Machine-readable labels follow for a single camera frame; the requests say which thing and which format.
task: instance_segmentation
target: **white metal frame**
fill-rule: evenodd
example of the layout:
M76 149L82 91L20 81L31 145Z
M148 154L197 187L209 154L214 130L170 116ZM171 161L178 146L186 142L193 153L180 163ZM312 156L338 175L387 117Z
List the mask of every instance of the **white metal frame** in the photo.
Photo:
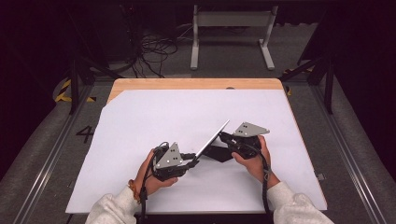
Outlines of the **white metal frame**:
M265 37L259 39L260 48L268 70L274 70L274 62L268 50L268 41L274 26L276 12L277 7L273 7L271 11L198 11L198 6L195 5L192 21L191 70L198 69L198 27L200 26L265 26Z

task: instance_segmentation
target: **white paper sheet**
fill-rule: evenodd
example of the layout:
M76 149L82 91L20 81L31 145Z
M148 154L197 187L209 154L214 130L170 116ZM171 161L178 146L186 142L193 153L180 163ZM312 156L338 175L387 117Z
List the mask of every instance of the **white paper sheet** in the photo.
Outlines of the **white paper sheet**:
M327 209L282 90L149 90L124 91L103 109L66 213L89 213L104 194L118 194L162 142L177 142L182 153L198 152L227 119L227 133L243 121L269 129L265 139L279 179L305 193L317 209ZM259 213L261 194L261 184L245 167L203 156L173 187L148 196L147 211Z

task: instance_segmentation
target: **hand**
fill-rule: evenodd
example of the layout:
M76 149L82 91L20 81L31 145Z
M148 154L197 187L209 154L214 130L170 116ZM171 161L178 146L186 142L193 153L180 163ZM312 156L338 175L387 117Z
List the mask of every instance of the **hand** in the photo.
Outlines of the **hand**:
M146 159L143 161L142 165L140 166L139 171L137 172L136 179L134 180L134 185L136 186L137 193L140 193L140 189L142 188L143 178L145 177L145 173L148 168L149 161L151 160L151 157L153 155L154 152L153 150L151 150L148 156L146 157ZM173 177L162 182L161 180L155 178L152 175L151 169L148 171L148 176L149 178L146 180L146 190L148 192L148 195L154 193L160 188L170 187L177 182L177 177Z
M264 156L266 162L268 165L271 165L271 156L270 152L268 150L267 144L265 142L265 139L263 136L258 135L260 144L262 145L262 155ZM233 158L241 165L244 165L248 172L253 175L256 179L258 179L261 183L264 181L264 171L262 167L262 158L257 155L254 158L245 160L243 159L238 153L233 152L232 153ZM269 175L268 183L267 183L267 188L271 188L272 186L276 185L279 183L279 179L276 177L274 173L271 173Z

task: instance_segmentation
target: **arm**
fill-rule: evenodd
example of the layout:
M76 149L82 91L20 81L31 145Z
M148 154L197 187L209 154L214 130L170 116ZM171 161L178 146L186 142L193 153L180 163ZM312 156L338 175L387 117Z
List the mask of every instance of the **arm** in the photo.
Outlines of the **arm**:
M138 195L142 187L146 169L149 166L149 161L152 156L153 151L151 150L137 172L136 179L134 180L134 188L126 186L117 196L113 196L111 194L103 196L93 205L92 210L86 220L87 224L136 223L134 212L139 206ZM170 187L177 182L176 177L162 182L150 174L151 171L148 173L149 178L146 180L146 189L148 195L156 192L160 188Z
M258 136L262 145L262 155L269 165L271 156L263 136ZM248 172L261 183L263 182L264 172L262 161L259 156L244 160L237 153L233 153L235 160L244 165ZM275 208L275 223L332 223L324 216L304 194L295 194L289 186L280 182L274 173L271 173L267 183L268 200Z

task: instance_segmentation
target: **sleeve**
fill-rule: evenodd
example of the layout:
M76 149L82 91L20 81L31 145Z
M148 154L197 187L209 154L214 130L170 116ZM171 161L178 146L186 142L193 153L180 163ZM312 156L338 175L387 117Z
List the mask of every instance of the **sleeve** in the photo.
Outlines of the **sleeve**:
M304 194L295 194L280 182L268 189L268 199L274 206L274 222L283 223L333 223L323 215Z
M134 193L125 187L119 195L114 197L112 194L107 194L96 202L85 223L135 224L134 212L138 206L139 204L134 199Z

